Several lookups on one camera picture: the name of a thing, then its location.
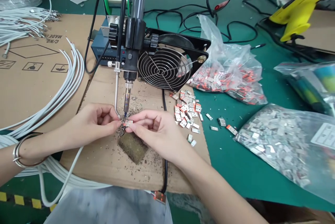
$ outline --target yellow black hazard tape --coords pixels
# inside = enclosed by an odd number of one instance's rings
[[[16,195],[16,194],[8,194],[5,192],[0,192],[0,201],[3,202],[14,202],[16,205],[24,205],[24,206],[29,206],[33,207],[36,209],[45,209],[48,208],[43,205],[41,200],[34,199],[34,198],[28,198],[28,197],[23,197],[21,195]],[[57,204],[54,204],[53,206],[49,207],[50,212],[54,210]]]

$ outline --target bag of connectors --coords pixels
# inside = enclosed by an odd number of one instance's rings
[[[299,96],[322,114],[335,117],[335,62],[293,63],[276,66]]]
[[[205,92],[227,92],[247,104],[266,104],[258,83],[262,65],[250,52],[250,45],[224,44],[217,26],[204,15],[198,15],[201,37],[211,40],[208,59],[187,82]]]
[[[335,204],[335,118],[268,104],[234,139],[301,188]]]

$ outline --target soldering sponge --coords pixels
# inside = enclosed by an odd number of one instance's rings
[[[126,132],[122,137],[120,137],[118,144],[128,157],[130,157],[130,159],[137,165],[144,158],[148,150],[148,147],[134,133]]]

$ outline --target gray shirt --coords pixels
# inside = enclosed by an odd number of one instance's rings
[[[108,187],[68,192],[45,224],[172,224],[168,201],[162,204],[143,190]]]

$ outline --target left hand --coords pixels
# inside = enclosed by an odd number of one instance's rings
[[[104,103],[86,105],[70,121],[58,128],[62,149],[68,150],[87,145],[99,138],[115,133],[121,125],[114,106]]]

